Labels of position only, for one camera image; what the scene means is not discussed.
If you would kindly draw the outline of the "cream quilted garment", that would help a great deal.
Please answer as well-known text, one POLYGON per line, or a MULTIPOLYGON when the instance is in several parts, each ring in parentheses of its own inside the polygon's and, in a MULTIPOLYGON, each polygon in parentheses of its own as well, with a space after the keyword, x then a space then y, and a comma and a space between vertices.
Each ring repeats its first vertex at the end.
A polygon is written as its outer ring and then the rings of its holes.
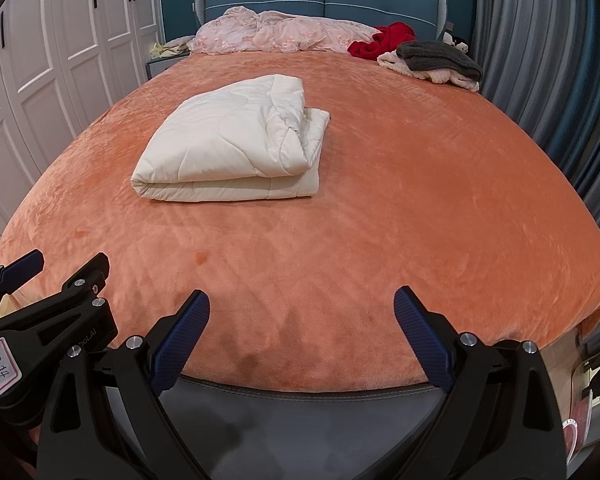
POLYGON ((329 112, 306 106, 301 79, 273 74, 181 102, 131 177, 136 194, 178 203, 311 197, 320 188, 329 112))

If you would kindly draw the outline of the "orange plush bedspread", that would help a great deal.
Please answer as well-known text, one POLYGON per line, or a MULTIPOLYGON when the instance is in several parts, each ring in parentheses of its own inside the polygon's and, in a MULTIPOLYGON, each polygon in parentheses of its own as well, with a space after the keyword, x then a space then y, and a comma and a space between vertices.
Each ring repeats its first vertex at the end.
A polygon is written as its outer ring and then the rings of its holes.
POLYGON ((393 313, 410 286, 457 330, 552 344, 600 322, 600 229, 562 172, 496 106, 327 52, 193 55, 120 100, 38 179, 0 239, 44 270, 20 304, 57 292, 98 252, 121 337, 196 289, 210 320, 187 376, 277 391, 389 388, 425 378, 393 313), (330 122, 320 189, 248 203, 153 202, 131 176, 195 94, 296 76, 330 122))

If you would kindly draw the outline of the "yellow white cloth on nightstand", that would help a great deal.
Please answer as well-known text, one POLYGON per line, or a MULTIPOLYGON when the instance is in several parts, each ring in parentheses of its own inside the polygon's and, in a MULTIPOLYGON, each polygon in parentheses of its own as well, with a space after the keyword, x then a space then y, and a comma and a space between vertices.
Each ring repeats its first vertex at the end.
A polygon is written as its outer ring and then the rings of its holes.
POLYGON ((183 36, 172 39, 165 44, 158 44, 156 42, 149 51, 150 58, 158 60, 158 58, 174 58, 174 56, 188 55, 189 44, 193 39, 193 36, 183 36))

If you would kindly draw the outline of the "white panelled wardrobe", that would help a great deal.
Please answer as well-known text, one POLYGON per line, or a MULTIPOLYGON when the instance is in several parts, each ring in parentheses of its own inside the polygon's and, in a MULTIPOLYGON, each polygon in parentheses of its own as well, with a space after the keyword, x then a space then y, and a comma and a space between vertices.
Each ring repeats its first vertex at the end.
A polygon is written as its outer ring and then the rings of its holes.
POLYGON ((48 166, 146 82, 160 0, 5 0, 0 7, 0 237, 48 166))

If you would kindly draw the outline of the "grey blue curtain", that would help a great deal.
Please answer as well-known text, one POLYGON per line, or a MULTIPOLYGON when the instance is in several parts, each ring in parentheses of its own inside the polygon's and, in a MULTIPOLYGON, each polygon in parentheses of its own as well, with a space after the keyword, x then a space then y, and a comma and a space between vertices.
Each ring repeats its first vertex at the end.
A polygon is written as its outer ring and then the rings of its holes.
POLYGON ((600 2, 476 0, 481 93, 547 154, 600 227, 600 2))

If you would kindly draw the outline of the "pink floral quilt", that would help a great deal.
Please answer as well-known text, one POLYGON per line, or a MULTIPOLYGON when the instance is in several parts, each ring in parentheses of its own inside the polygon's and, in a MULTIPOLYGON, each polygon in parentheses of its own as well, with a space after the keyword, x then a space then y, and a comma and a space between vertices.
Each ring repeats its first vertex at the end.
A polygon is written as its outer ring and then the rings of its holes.
POLYGON ((190 53, 326 51, 348 53, 355 41, 369 42, 378 29, 359 22, 256 12, 232 6, 219 18, 204 24, 187 43, 190 53))

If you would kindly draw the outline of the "dark grey knit sweater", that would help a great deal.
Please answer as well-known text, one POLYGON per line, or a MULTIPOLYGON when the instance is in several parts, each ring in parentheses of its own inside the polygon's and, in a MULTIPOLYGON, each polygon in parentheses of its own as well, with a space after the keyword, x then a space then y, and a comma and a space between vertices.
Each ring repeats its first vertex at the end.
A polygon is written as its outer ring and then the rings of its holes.
POLYGON ((481 82, 483 70, 479 64, 456 47, 442 41, 405 41, 396 48, 396 55, 410 70, 455 70, 462 76, 481 82))

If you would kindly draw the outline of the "red garment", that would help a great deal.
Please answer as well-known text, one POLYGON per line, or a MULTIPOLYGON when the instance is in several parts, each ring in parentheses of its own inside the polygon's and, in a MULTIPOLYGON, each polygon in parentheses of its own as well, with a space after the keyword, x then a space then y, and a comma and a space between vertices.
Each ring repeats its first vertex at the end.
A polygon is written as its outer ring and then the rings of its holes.
POLYGON ((379 55, 396 50, 404 42, 414 41, 416 32, 403 22, 379 26, 370 41, 355 41, 348 47, 354 58, 376 61, 379 55))

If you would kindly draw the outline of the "cream white garment pile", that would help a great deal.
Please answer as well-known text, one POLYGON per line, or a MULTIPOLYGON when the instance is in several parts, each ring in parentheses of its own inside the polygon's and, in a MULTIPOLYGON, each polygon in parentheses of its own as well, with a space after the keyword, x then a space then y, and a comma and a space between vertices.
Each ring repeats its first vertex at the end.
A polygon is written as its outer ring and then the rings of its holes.
POLYGON ((411 70, 406 62, 399 58, 396 51, 386 52, 378 56, 377 63, 388 70, 404 76, 419 80, 428 80, 433 84, 454 84, 454 86, 466 89, 470 92, 478 92, 480 84, 478 81, 466 77, 456 70, 450 68, 436 68, 435 70, 411 70))

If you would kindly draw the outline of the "plush toy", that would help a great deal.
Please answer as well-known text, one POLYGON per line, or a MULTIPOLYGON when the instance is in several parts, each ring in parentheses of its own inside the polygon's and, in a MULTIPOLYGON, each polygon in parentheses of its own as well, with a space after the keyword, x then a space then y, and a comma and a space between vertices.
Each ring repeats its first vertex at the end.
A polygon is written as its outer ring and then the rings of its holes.
POLYGON ((450 32, 443 33, 442 41, 465 54, 467 54, 469 51, 468 43, 463 38, 453 36, 450 32))

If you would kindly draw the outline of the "bedside table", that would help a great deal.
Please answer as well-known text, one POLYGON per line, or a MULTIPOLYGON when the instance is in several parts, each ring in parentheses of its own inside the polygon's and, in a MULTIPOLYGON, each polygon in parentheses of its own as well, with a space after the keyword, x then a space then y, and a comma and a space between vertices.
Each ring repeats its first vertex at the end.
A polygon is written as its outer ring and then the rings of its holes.
POLYGON ((147 79, 151 80, 155 76, 165 72, 168 68, 188 57, 188 53, 170 56, 170 58, 153 58, 146 63, 147 79))

